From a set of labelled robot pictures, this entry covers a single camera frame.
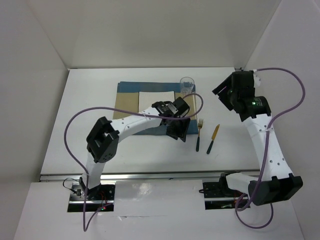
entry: wire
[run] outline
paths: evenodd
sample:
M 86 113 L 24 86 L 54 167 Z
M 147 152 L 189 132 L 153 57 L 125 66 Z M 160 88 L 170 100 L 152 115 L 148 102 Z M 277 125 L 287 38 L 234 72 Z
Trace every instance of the wire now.
M 285 69 L 285 68 L 281 68 L 281 67 L 267 67 L 267 68 L 257 69 L 257 72 L 262 72 L 262 71 L 267 71 L 267 70 L 279 70 L 279 71 L 283 71 L 283 72 L 286 72 L 286 73 L 288 73 L 288 74 L 291 74 L 291 75 L 299 82 L 299 84 L 300 84 L 300 86 L 301 86 L 301 90 L 302 90 L 301 99 L 300 99 L 300 101 L 299 101 L 296 105 L 294 105 L 293 107 L 291 107 L 291 108 L 289 108 L 289 109 L 287 109 L 287 110 L 284 110 L 284 111 L 278 113 L 276 116 L 274 116 L 274 117 L 271 119 L 271 121 L 269 122 L 269 124 L 268 124 L 268 126 L 267 126 L 267 129 L 270 129 L 271 126 L 272 126 L 272 124 L 274 123 L 274 121 L 275 121 L 276 119 L 278 119 L 279 117 L 281 117 L 282 115 L 284 115 L 284 114 L 286 114 L 286 113 L 291 112 L 292 110 L 295 110 L 297 107 L 299 107 L 299 106 L 303 103 L 303 101 L 305 100 L 305 97 L 306 97 L 306 89 L 305 89 L 305 86 L 304 86 L 303 82 L 301 81 L 301 79 L 300 79 L 296 74 L 294 74 L 292 71 L 287 70 L 287 69 Z M 270 132 L 267 131 L 267 132 L 266 132 L 266 137 L 265 137 L 265 146 L 264 146 L 264 154 L 263 154 L 263 161 L 262 161 L 262 165 L 261 165 L 261 170 L 260 170 L 260 174 L 259 174 L 258 180 L 257 180 L 257 182 L 256 182 L 255 188 L 254 188 L 254 190 L 253 190 L 253 192 L 252 192 L 252 195 L 251 195 L 250 199 L 247 201 L 247 203 L 246 203 L 242 208 L 238 208 L 239 203 L 242 201 L 242 199 L 244 198 L 244 196 L 246 196 L 246 194 L 243 193 L 243 194 L 237 199 L 237 201 L 236 201 L 236 203 L 235 203 L 235 213 L 236 213 L 237 218 L 239 219 L 239 221 L 240 221 L 242 224 L 244 224 L 245 226 L 247 226 L 248 228 L 251 228 L 251 229 L 262 229 L 262 228 L 265 228 L 266 226 L 268 226 L 268 225 L 271 223 L 271 221 L 272 221 L 272 219 L 273 219 L 273 217 L 274 217 L 274 207 L 273 207 L 272 203 L 270 203 L 270 207 L 271 207 L 271 217 L 270 217 L 269 221 L 268 221 L 266 224 L 262 225 L 262 226 L 250 226 L 250 225 L 246 224 L 245 222 L 243 222 L 243 221 L 241 220 L 241 218 L 239 217 L 239 215 L 238 215 L 238 212 L 241 212 L 241 211 L 247 209 L 247 208 L 250 206 L 250 204 L 253 202 L 253 200 L 255 199 L 256 194 L 257 194 L 257 192 L 258 192 L 258 189 L 259 189 L 259 186 L 260 186 L 260 183 L 261 183 L 261 181 L 262 181 L 262 177 L 263 177 L 263 174 L 264 174 L 264 171 L 265 171 L 266 163 L 267 163 L 267 155 L 268 155 L 268 148 L 269 148 L 269 137 L 270 137 Z
M 72 177 L 67 177 L 67 178 L 66 178 L 65 180 L 63 180 L 63 182 L 62 182 L 62 186 L 63 186 L 64 188 L 69 189 L 71 192 L 73 192 L 74 194 L 76 194 L 76 193 L 77 193 L 76 190 L 74 190 L 74 189 L 72 189 L 72 188 L 68 188 L 68 187 L 65 186 L 65 181 L 68 180 L 68 179 L 74 180 L 74 181 L 76 181 L 76 182 L 79 182 L 79 180 L 75 180 L 75 179 L 72 178 Z
M 84 201 L 83 201 L 83 213 L 82 213 L 82 226 L 83 226 L 83 231 L 86 232 L 88 230 L 89 224 L 92 220 L 92 218 L 104 207 L 112 204 L 112 203 L 107 203 L 102 207 L 99 207 L 89 218 L 89 221 L 86 225 L 86 204 L 87 204 L 87 195 L 88 195 L 88 184 L 89 184 L 89 172 L 86 169 L 86 167 L 76 158 L 76 156 L 71 152 L 69 145 L 67 143 L 67 133 L 68 133 L 68 129 L 70 127 L 70 124 L 73 122 L 73 120 L 79 116 L 80 114 L 83 114 L 85 112 L 88 111 L 92 111 L 92 110 L 111 110 L 111 111 L 116 111 L 116 112 L 120 112 L 120 113 L 125 113 L 125 114 L 131 114 L 131 115 L 136 115 L 136 116 L 140 116 L 140 117 L 148 117 L 148 118 L 156 118 L 156 119 L 164 119 L 164 120 L 172 120 L 172 121 L 177 121 L 177 120 L 186 120 L 189 119 L 195 115 L 197 115 L 203 108 L 204 106 L 204 99 L 202 98 L 202 96 L 200 96 L 198 93 L 192 92 L 188 95 L 185 95 L 183 97 L 183 99 L 185 99 L 186 97 L 189 97 L 191 95 L 195 95 L 198 96 L 201 100 L 201 106 L 199 108 L 198 111 L 196 111 L 194 114 L 191 114 L 190 116 L 186 116 L 186 117 L 166 117 L 166 116 L 157 116 L 157 115 L 149 115 L 149 114 L 141 114 L 141 113 L 136 113 L 136 112 L 132 112 L 132 111 L 126 111 L 126 110 L 121 110 L 121 109 L 117 109 L 117 108 L 113 108 L 113 107 L 107 107 L 107 106 L 96 106 L 96 107 L 90 107 L 90 108 L 86 108 L 83 109 L 79 112 L 77 112 L 75 115 L 73 115 L 73 117 L 71 117 L 71 119 L 68 121 L 68 123 L 65 126 L 64 129 L 64 133 L 63 133 L 63 142 L 64 142 L 64 146 L 66 151 L 69 153 L 69 155 L 83 168 L 83 170 L 85 171 L 86 174 L 86 183 L 85 183 L 85 189 L 84 189 Z

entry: black handle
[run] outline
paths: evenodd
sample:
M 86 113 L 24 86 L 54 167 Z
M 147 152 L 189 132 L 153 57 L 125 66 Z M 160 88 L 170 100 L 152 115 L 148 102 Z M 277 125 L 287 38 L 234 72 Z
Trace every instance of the black handle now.
M 214 141 L 211 141 L 208 150 L 206 151 L 206 154 L 209 154 L 211 149 L 212 149 L 212 145 L 214 144 Z
M 196 148 L 195 148 L 197 152 L 199 152 L 199 145 L 200 145 L 200 137 L 198 136 L 198 139 L 196 141 Z

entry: purple cable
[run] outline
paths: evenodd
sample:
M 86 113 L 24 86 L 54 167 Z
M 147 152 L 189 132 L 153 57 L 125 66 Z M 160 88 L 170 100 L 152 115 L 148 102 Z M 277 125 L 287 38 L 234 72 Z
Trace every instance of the purple cable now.
M 73 117 L 68 121 L 68 123 L 66 124 L 65 126 L 65 129 L 64 129 L 64 133 L 63 133 L 63 141 L 64 141 L 64 146 L 65 146 L 65 149 L 66 151 L 70 154 L 70 156 L 83 168 L 83 170 L 85 171 L 86 173 L 86 183 L 85 183 L 85 189 L 84 189 L 84 202 L 83 202 L 83 214 L 82 214 L 82 223 L 83 223 L 83 231 L 86 232 L 88 230 L 88 227 L 89 227 L 89 224 L 92 220 L 92 218 L 104 207 L 110 205 L 111 203 L 107 203 L 105 204 L 104 206 L 102 207 L 99 207 L 93 214 L 92 216 L 90 217 L 87 225 L 86 225 L 86 204 L 87 204 L 87 195 L 88 195 L 88 185 L 89 185 L 89 172 L 88 170 L 86 169 L 86 167 L 76 158 L 76 156 L 71 152 L 69 146 L 68 146 L 68 143 L 67 143 L 67 132 L 68 132 L 68 129 L 70 127 L 70 124 L 73 122 L 73 120 L 79 116 L 80 114 L 83 114 L 85 112 L 88 112 L 88 111 L 91 111 L 91 110 L 112 110 L 112 111 L 116 111 L 116 112 L 120 112 L 120 113 L 125 113 L 125 114 L 131 114 L 131 115 L 136 115 L 136 116 L 141 116 L 141 117 L 148 117 L 148 118 L 155 118 L 155 119 L 164 119 L 164 120 L 186 120 L 186 119 L 189 119 L 195 115 L 197 115 L 201 109 L 203 108 L 204 106 L 204 99 L 202 98 L 202 96 L 200 96 L 198 93 L 190 93 L 188 95 L 185 95 L 183 97 L 186 98 L 186 97 L 189 97 L 191 95 L 195 95 L 195 96 L 198 96 L 201 100 L 201 106 L 199 108 L 198 111 L 196 111 L 194 114 L 191 114 L 190 116 L 185 116 L 185 117 L 166 117 L 166 116 L 157 116 L 157 115 L 149 115 L 149 114 L 141 114 L 141 113 L 136 113 L 136 112 L 131 112 L 131 111 L 125 111 L 125 110 L 121 110 L 121 109 L 117 109 L 117 108 L 113 108 L 113 107 L 107 107 L 107 106 L 96 106 L 96 107 L 89 107 L 89 108 L 86 108 L 86 109 L 83 109 L 79 112 L 77 112 L 75 115 L 73 115 Z
M 286 113 L 291 112 L 292 110 L 296 109 L 297 107 L 299 107 L 303 103 L 303 101 L 304 101 L 304 99 L 306 97 L 306 89 L 305 89 L 304 84 L 300 80 L 300 78 L 290 70 L 287 70 L 287 69 L 281 68 L 281 67 L 267 67 L 267 68 L 257 69 L 258 72 L 262 72 L 262 71 L 266 71 L 266 70 L 279 70 L 279 71 L 283 71 L 283 72 L 291 74 L 299 82 L 299 84 L 301 86 L 301 89 L 302 89 L 302 97 L 301 97 L 300 101 L 295 106 L 293 106 L 293 107 L 291 107 L 291 108 L 289 108 L 289 109 L 287 109 L 285 111 L 282 111 L 282 112 L 278 113 L 276 116 L 274 116 L 271 119 L 271 121 L 269 122 L 268 126 L 267 126 L 267 129 L 269 129 L 277 118 L 281 117 L 282 115 L 284 115 Z M 239 215 L 238 215 L 238 212 L 241 212 L 241 211 L 247 209 L 250 206 L 250 204 L 253 202 L 253 200 L 255 199 L 256 194 L 258 192 L 258 189 L 259 189 L 259 186 L 260 186 L 260 183 L 262 181 L 262 177 L 263 177 L 263 174 L 264 174 L 264 171 L 265 171 L 266 163 L 267 163 L 267 155 L 268 155 L 268 148 L 269 148 L 269 137 L 270 137 L 270 132 L 267 131 L 266 132 L 266 137 L 265 137 L 265 147 L 264 147 L 264 154 L 263 154 L 263 161 L 262 161 L 262 165 L 261 165 L 260 175 L 258 177 L 258 180 L 256 182 L 255 188 L 254 188 L 254 190 L 252 192 L 252 195 L 251 195 L 250 199 L 248 200 L 246 205 L 244 207 L 242 207 L 242 208 L 238 208 L 238 206 L 239 206 L 239 203 L 242 201 L 243 197 L 246 195 L 245 193 L 243 193 L 237 199 L 237 201 L 235 202 L 235 214 L 236 214 L 237 218 L 239 219 L 239 221 L 242 224 L 244 224 L 245 226 L 247 226 L 248 228 L 251 228 L 251 229 L 262 229 L 262 228 L 265 228 L 266 226 L 268 226 L 271 223 L 271 221 L 272 221 L 272 219 L 274 217 L 274 207 L 273 207 L 272 203 L 270 204 L 270 206 L 271 206 L 271 217 L 270 217 L 270 220 L 266 224 L 264 224 L 262 226 L 250 226 L 250 225 L 246 224 L 245 222 L 243 222 L 240 219 Z

